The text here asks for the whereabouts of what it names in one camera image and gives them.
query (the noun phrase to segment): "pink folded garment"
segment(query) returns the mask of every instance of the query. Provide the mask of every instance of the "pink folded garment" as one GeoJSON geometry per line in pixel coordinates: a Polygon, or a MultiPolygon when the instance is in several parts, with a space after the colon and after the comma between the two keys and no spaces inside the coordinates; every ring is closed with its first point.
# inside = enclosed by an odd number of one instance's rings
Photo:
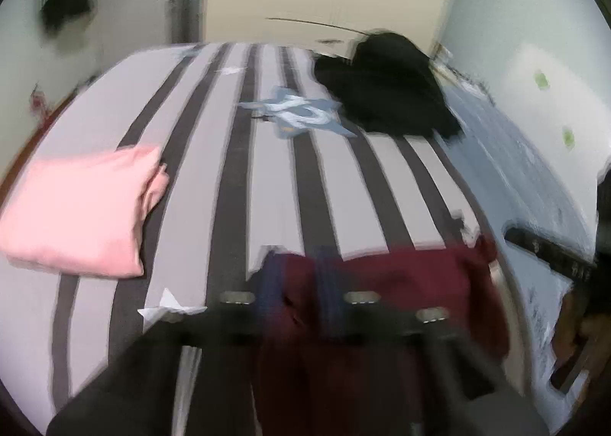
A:
{"type": "Polygon", "coordinates": [[[0,216],[0,251],[26,266],[141,276],[142,222],[168,181],[151,146],[33,162],[0,216]]]}

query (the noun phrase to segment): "white wall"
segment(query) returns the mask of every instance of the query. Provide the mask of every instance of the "white wall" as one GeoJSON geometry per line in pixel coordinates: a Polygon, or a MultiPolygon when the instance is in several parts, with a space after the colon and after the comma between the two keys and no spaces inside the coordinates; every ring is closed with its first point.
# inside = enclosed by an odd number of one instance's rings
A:
{"type": "Polygon", "coordinates": [[[594,0],[454,0],[442,44],[453,66],[487,81],[593,234],[597,175],[611,156],[611,29],[594,0]],[[539,70],[548,90],[534,81],[539,70]]]}
{"type": "Polygon", "coordinates": [[[59,104],[95,69],[88,29],[73,23],[56,40],[46,40],[38,9],[38,0],[0,4],[0,179],[36,128],[29,111],[36,83],[50,103],[59,104]]]}

